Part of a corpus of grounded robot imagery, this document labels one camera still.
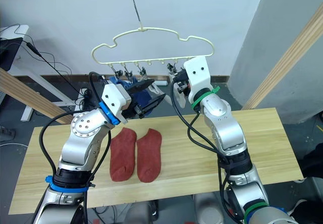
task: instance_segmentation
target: blue cloth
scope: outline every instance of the blue cloth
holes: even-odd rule
[[[121,84],[125,89],[128,89],[129,87],[131,87],[133,84],[137,83],[138,80],[136,79],[136,77],[132,76],[132,82],[126,82],[124,80],[120,80],[120,79],[116,79],[114,76],[109,77],[109,80],[114,83],[114,84]],[[140,92],[134,93],[133,97],[135,98],[135,100],[138,102],[138,104],[141,107],[145,107],[146,105],[148,105],[149,101],[151,100],[151,96],[148,93],[148,91],[142,90]],[[151,111],[147,112],[145,114],[145,116],[149,115],[151,113]]]

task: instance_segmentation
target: red sock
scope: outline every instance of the red sock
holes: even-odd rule
[[[123,128],[111,141],[110,176],[113,181],[129,179],[135,169],[135,142],[137,134]]]
[[[147,134],[137,140],[137,175],[140,181],[154,181],[160,172],[160,145],[162,135],[149,128]]]

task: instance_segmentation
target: green zip tie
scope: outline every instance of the green zip tie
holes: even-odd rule
[[[249,208],[247,208],[246,212],[244,213],[244,216],[243,216],[244,224],[247,224],[247,217],[248,217],[249,213],[252,212],[253,210],[257,209],[258,207],[262,207],[262,206],[268,206],[268,204],[265,202],[260,202],[260,203],[256,203],[256,204],[250,206]]]
[[[194,109],[194,107],[196,107],[196,105],[199,104],[205,97],[207,97],[210,94],[216,94],[219,90],[220,90],[220,87],[217,86],[215,89],[212,89],[212,91],[202,94],[196,101],[194,101],[191,104],[192,108]]]

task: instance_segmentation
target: hanging string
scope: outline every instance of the hanging string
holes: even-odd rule
[[[138,10],[137,10],[136,2],[135,2],[135,0],[132,0],[132,1],[133,1],[133,6],[135,7],[135,10],[136,10],[136,14],[137,14],[137,17],[138,17],[138,21],[139,21],[139,24],[140,24],[140,28],[142,30],[142,24],[141,24],[141,20],[140,20],[140,17],[139,17]]]

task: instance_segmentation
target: white hanger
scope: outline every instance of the white hanger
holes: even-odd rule
[[[191,58],[200,56],[200,55],[189,55],[189,56],[184,56],[184,57],[172,57],[172,58],[161,58],[161,59],[128,60],[128,61],[115,61],[115,62],[100,62],[98,59],[96,59],[96,57],[95,57],[95,51],[98,50],[99,48],[104,47],[104,46],[106,46],[108,48],[114,48],[114,47],[116,47],[118,45],[117,42],[116,42],[116,39],[118,39],[119,37],[122,37],[122,36],[127,35],[127,34],[131,34],[131,33],[134,33],[134,32],[145,32],[145,31],[148,31],[148,30],[157,30],[157,31],[172,32],[172,33],[174,33],[174,34],[177,35],[177,38],[180,41],[188,41],[190,38],[194,38],[194,39],[206,41],[212,47],[212,52],[210,54],[201,55],[201,56],[209,57],[209,56],[212,56],[214,54],[214,45],[213,45],[213,43],[211,41],[209,41],[206,38],[199,37],[199,36],[188,36],[185,39],[185,38],[181,38],[180,35],[179,35],[179,33],[177,31],[170,30],[170,29],[165,29],[165,28],[158,28],[158,27],[142,27],[142,24],[140,23],[140,27],[138,29],[131,30],[131,31],[126,31],[126,32],[123,32],[123,33],[121,33],[119,35],[116,35],[113,38],[114,45],[108,45],[106,43],[102,43],[102,44],[96,46],[95,48],[93,48],[93,50],[91,52],[91,55],[92,55],[94,61],[96,61],[98,64],[106,64],[106,65],[109,65],[110,67],[113,67],[113,64],[121,64],[122,66],[125,66],[126,63],[134,63],[136,66],[138,66],[139,65],[139,62],[147,62],[148,65],[151,65],[151,63],[154,62],[154,61],[155,62],[161,62],[162,64],[164,64],[166,60],[173,60],[174,62],[177,62],[178,59],[187,59],[187,60],[189,60]]]

